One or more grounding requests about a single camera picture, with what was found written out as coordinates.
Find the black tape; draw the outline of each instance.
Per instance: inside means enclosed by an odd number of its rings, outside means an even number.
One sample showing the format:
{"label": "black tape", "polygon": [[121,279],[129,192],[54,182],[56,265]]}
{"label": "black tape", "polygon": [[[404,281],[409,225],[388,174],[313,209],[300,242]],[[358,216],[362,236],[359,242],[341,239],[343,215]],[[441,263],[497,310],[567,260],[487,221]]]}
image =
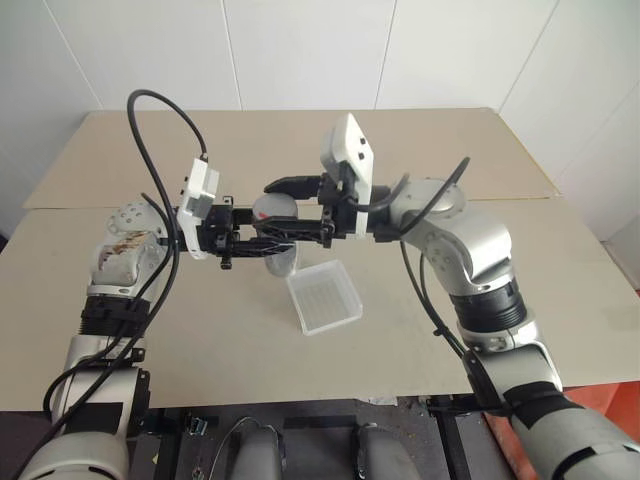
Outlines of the black tape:
{"label": "black tape", "polygon": [[64,433],[104,432],[115,435],[122,416],[122,403],[85,403],[67,422]]}
{"label": "black tape", "polygon": [[482,362],[472,350],[467,350],[462,357],[462,363],[478,403],[482,407],[491,409],[492,413],[498,414],[495,409],[500,405],[500,397]]}
{"label": "black tape", "polygon": [[130,298],[88,296],[82,310],[80,334],[115,336],[126,323],[123,335],[132,337],[148,317],[150,303],[140,300],[132,308]]}
{"label": "black tape", "polygon": [[595,450],[591,447],[583,448],[582,450],[578,450],[577,452],[572,453],[562,462],[560,462],[560,465],[558,465],[556,471],[553,472],[551,480],[563,480],[564,474],[567,473],[571,469],[571,467],[573,467],[576,463],[581,462],[585,458],[589,458],[595,454]]}
{"label": "black tape", "polygon": [[504,393],[504,398],[514,415],[528,429],[549,413],[568,408],[583,408],[569,401],[551,382],[533,382],[513,387]]}

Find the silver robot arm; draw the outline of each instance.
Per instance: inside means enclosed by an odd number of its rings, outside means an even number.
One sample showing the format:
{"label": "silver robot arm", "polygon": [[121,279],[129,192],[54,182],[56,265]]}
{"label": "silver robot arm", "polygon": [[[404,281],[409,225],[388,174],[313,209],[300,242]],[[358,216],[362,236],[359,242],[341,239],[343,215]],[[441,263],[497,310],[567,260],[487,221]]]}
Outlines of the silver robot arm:
{"label": "silver robot arm", "polygon": [[[391,223],[407,225],[442,183],[407,185],[391,204]],[[479,403],[509,416],[540,476],[637,479],[640,446],[599,413],[562,395],[535,315],[519,292],[506,227],[467,204],[452,186],[403,240],[422,251],[450,296]]]}
{"label": "silver robot arm", "polygon": [[[77,369],[57,386],[46,400],[52,403],[53,422],[87,391],[146,319],[157,279],[147,283],[166,254],[166,240],[164,223],[148,203],[128,204],[110,217],[107,236],[95,253],[80,334],[71,340],[65,370],[114,346],[91,368]],[[138,433],[149,403],[149,372],[137,366],[144,356],[145,342],[140,339],[127,361],[33,456],[20,479],[46,475],[47,480],[125,480],[126,440]]]}

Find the cardboard sheet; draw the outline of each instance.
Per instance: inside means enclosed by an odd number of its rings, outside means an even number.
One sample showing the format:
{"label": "cardboard sheet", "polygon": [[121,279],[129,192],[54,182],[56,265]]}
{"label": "cardboard sheet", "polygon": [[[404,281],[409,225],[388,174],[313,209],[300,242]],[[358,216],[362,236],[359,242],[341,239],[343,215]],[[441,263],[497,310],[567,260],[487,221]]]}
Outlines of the cardboard sheet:
{"label": "cardboard sheet", "polygon": [[[525,301],[565,385],[640,378],[640,300],[562,199],[477,202],[509,227]],[[306,207],[302,215],[313,217]],[[110,209],[36,210],[0,255],[0,410],[40,408],[80,324],[89,258]],[[417,267],[417,251],[413,251]],[[302,265],[344,263],[362,319],[306,337],[284,280],[262,260],[182,255],[175,287],[148,332],[154,407],[366,398],[470,391],[459,360],[432,335],[397,244],[302,247]],[[455,330],[444,291],[436,308]]]}
{"label": "cardboard sheet", "polygon": [[[265,185],[322,173],[320,152],[339,111],[197,111],[191,115],[220,171],[220,195],[251,205]],[[552,184],[498,115],[487,108],[355,111],[375,153],[378,184],[404,172],[444,178],[465,156],[470,199],[545,198]],[[199,155],[195,137],[173,112],[141,112],[142,137],[174,203]],[[124,112],[87,116],[25,208],[118,207],[155,195]]]}

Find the white wall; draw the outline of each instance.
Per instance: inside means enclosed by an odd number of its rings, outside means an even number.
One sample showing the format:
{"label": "white wall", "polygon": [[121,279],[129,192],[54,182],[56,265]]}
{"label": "white wall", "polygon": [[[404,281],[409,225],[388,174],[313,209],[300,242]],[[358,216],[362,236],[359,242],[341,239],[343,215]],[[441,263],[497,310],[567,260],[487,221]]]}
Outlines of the white wall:
{"label": "white wall", "polygon": [[489,106],[605,240],[639,212],[638,55],[638,0],[4,0],[0,231],[87,111],[146,87],[192,109]]}

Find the black cable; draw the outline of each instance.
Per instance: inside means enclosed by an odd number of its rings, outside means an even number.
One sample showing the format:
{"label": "black cable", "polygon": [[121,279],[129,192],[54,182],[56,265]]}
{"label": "black cable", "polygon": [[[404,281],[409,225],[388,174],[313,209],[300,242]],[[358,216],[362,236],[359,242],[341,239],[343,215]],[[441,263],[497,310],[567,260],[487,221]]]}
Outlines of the black cable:
{"label": "black cable", "polygon": [[438,329],[436,331],[437,335],[450,335],[452,340],[456,343],[457,347],[460,349],[460,351],[462,351],[464,353],[465,348],[462,345],[462,343],[460,343],[460,341],[456,338],[456,336],[453,334],[453,332],[446,326],[446,324],[444,323],[444,320],[442,320],[442,317],[438,314],[438,311],[436,310],[436,308],[433,306],[433,303],[431,303],[431,299],[429,298],[429,295],[427,294],[427,283],[425,281],[425,271],[424,271],[424,260],[425,260],[425,256],[424,253],[420,254],[420,289],[422,290],[422,298],[424,298],[425,303],[427,303],[427,305],[429,305],[429,316],[432,316],[436,318],[436,321],[434,321],[434,324],[436,325],[436,328]]}
{"label": "black cable", "polygon": [[396,198],[398,198],[398,195],[400,195],[402,189],[407,186],[407,183],[409,183],[409,174],[405,173],[389,195],[384,197],[382,200],[369,205],[360,205],[353,197],[347,197],[347,201],[356,207],[356,210],[359,212],[379,212],[380,210],[387,208]]}
{"label": "black cable", "polygon": [[171,109],[174,112],[180,115],[180,117],[187,123],[187,125],[189,125],[189,127],[191,128],[191,131],[198,139],[198,143],[200,144],[200,151],[201,151],[200,160],[204,162],[209,161],[209,156],[207,154],[207,145],[204,142],[204,138],[202,138],[202,134],[200,133],[200,130],[198,130],[198,127],[196,127],[196,124],[193,123],[193,120],[189,118],[189,115],[187,115],[184,112],[184,110],[182,110],[178,105],[173,103],[164,95],[154,92],[153,90],[140,89],[140,90],[134,90],[133,92],[131,92],[131,94],[129,95],[129,98],[127,99],[127,117],[129,119],[129,126],[131,127],[131,133],[133,134],[133,138],[136,141],[136,145],[138,145],[138,150],[140,150],[140,154],[142,154],[143,158],[145,157],[145,155],[148,157],[149,153],[147,152],[147,148],[142,142],[142,138],[140,137],[140,131],[138,129],[138,122],[136,121],[135,114],[133,113],[133,106],[136,100],[140,97],[151,97],[151,98],[155,98],[156,100],[160,100],[162,103],[164,103],[168,107],[171,107]]}
{"label": "black cable", "polygon": [[162,199],[162,204],[165,208],[166,219],[168,220],[168,224],[170,227],[167,231],[167,236],[169,237],[169,239],[168,239],[166,257],[172,256],[173,258],[173,261],[171,263],[171,270],[169,271],[167,282],[165,283],[165,286],[162,289],[162,292],[160,293],[158,300],[156,301],[153,308],[149,312],[145,322],[141,325],[141,328],[136,332],[136,334],[133,337],[131,337],[129,342],[127,342],[127,344],[122,349],[122,351],[118,354],[118,356],[100,374],[100,376],[93,382],[93,384],[91,384],[91,386],[80,396],[80,398],[78,398],[78,400],[76,400],[76,402],[71,407],[69,407],[69,409],[51,426],[51,428],[47,431],[47,433],[43,435],[43,437],[38,441],[36,446],[31,450],[27,458],[24,460],[20,468],[18,468],[18,470],[16,471],[14,475],[15,479],[17,479],[21,475],[21,473],[23,472],[23,470],[25,469],[29,461],[38,452],[38,450],[40,450],[44,445],[47,444],[47,442],[49,442],[55,437],[55,435],[64,426],[64,424],[67,423],[69,419],[84,405],[84,403],[100,388],[100,386],[107,380],[107,378],[109,378],[109,376],[115,370],[117,370],[120,367],[120,365],[122,365],[125,362],[127,355],[131,352],[131,350],[133,349],[135,344],[138,342],[138,340],[142,338],[146,329],[149,327],[149,325],[151,324],[155,316],[158,314],[158,311],[164,304],[167,296],[169,295],[169,291],[171,290],[171,287],[173,286],[173,283],[175,281],[175,277],[178,271],[178,265],[180,263],[180,249],[178,248],[178,226],[177,226],[173,209],[171,207],[171,202],[169,201],[169,196],[167,195],[167,191],[164,188],[162,180],[160,179],[160,176],[158,175],[158,172],[155,166],[153,165],[153,161],[151,160],[149,152],[147,151],[147,148],[142,140],[142,136],[140,135],[138,122],[136,121],[134,105],[136,100],[142,96],[149,96],[157,100],[160,100],[161,102],[164,102],[166,105],[171,107],[176,113],[178,113],[178,115],[180,115],[180,117],[182,117],[185,120],[185,122],[187,122],[187,124],[191,127],[196,137],[198,138],[198,142],[200,143],[200,147],[202,151],[200,158],[203,161],[207,161],[207,150],[206,150],[206,145],[204,143],[204,139],[202,138],[202,135],[198,131],[198,128],[195,126],[193,121],[187,116],[187,114],[180,107],[178,107],[171,100],[151,90],[136,90],[133,93],[131,93],[131,95],[129,95],[129,98],[127,99],[127,119],[129,120],[131,133],[133,134],[133,138],[136,142],[136,145],[138,146],[140,155],[142,156],[142,159],[144,160],[145,165],[149,170],[149,174],[151,175],[151,178],[153,179],[153,182],[158,190],[158,193],[160,194],[160,198]]}
{"label": "black cable", "polygon": [[445,182],[442,184],[440,189],[436,192],[433,198],[429,200],[429,202],[420,211],[420,213],[418,213],[418,215],[413,220],[407,223],[407,225],[405,225],[404,228],[400,230],[400,236],[408,233],[413,227],[415,227],[420,222],[420,220],[426,217],[429,214],[429,212],[433,209],[433,207],[435,207],[436,203],[438,203],[440,198],[442,198],[442,195],[445,194],[447,189],[451,185],[458,183],[458,180],[460,180],[460,177],[462,176],[464,171],[467,169],[467,166],[469,165],[469,160],[470,160],[469,157],[464,157],[462,159],[462,161],[458,164],[456,169],[451,173],[451,175],[449,175],[449,178],[445,180]]}
{"label": "black cable", "polygon": [[422,304],[424,310],[427,312],[427,315],[429,316],[429,318],[431,319],[431,321],[436,327],[436,331],[434,333],[436,335],[442,335],[444,339],[447,341],[447,343],[449,344],[449,346],[451,346],[455,354],[458,355],[458,357],[462,358],[462,356],[465,354],[464,346],[460,343],[460,341],[456,338],[456,336],[451,332],[451,330],[449,330],[449,327],[447,327],[445,323],[442,321],[442,318],[440,317],[440,315],[438,315],[438,312],[431,304],[429,297],[422,296],[420,287],[418,286],[418,282],[416,281],[416,277],[413,273],[413,269],[411,268],[411,263],[409,262],[409,256],[407,255],[406,245],[402,240],[400,241],[400,250],[402,252],[402,260],[404,261],[404,266],[407,269],[407,273],[409,274],[409,279],[411,280],[413,289],[415,290],[416,295],[418,296],[418,299],[420,299],[420,303]]}
{"label": "black cable", "polygon": [[122,327],[120,327],[120,329],[119,329],[118,333],[116,334],[116,336],[113,337],[113,340],[111,341],[111,343],[109,343],[109,345],[107,345],[106,348],[104,348],[104,349],[100,350],[99,352],[91,355],[90,357],[87,357],[87,358],[79,361],[73,367],[68,368],[67,370],[62,372],[60,375],[58,375],[56,377],[56,379],[53,382],[51,382],[51,385],[49,385],[49,388],[47,388],[47,392],[44,394],[44,398],[42,399],[42,410],[44,411],[46,417],[49,420],[51,420],[51,397],[53,397],[53,394],[54,394],[56,388],[58,387],[58,385],[60,385],[69,376],[73,375],[78,370],[80,370],[82,368],[87,368],[92,363],[94,363],[94,362],[102,359],[106,355],[108,355],[116,347],[116,345],[118,345],[120,343],[120,341],[124,338],[124,332],[126,331],[126,328],[127,328],[126,325],[122,325]]}
{"label": "black cable", "polygon": [[[171,224],[169,223],[169,219],[167,218],[165,213],[162,211],[162,208],[160,208],[160,205],[158,205],[154,200],[152,200],[151,197],[149,197],[146,193],[142,193],[141,195],[142,195],[142,198],[144,198],[147,201],[147,203],[151,205],[156,212],[158,212],[158,215],[160,215],[160,218],[162,219],[162,223],[164,224],[164,228],[167,231],[167,235],[168,235],[169,231],[171,230]],[[132,310],[135,310],[135,307],[137,307],[138,302],[140,301],[144,293],[149,289],[149,287],[153,284],[153,282],[156,281],[156,278],[158,278],[158,275],[160,275],[162,270],[164,270],[164,267],[167,265],[167,262],[169,261],[170,258],[171,258],[170,255],[164,256],[164,258],[162,259],[162,262],[160,262],[160,265],[158,265],[158,268],[156,268],[153,271],[153,273],[144,283],[140,291],[138,291],[138,294],[133,298],[133,302],[131,304]]]}

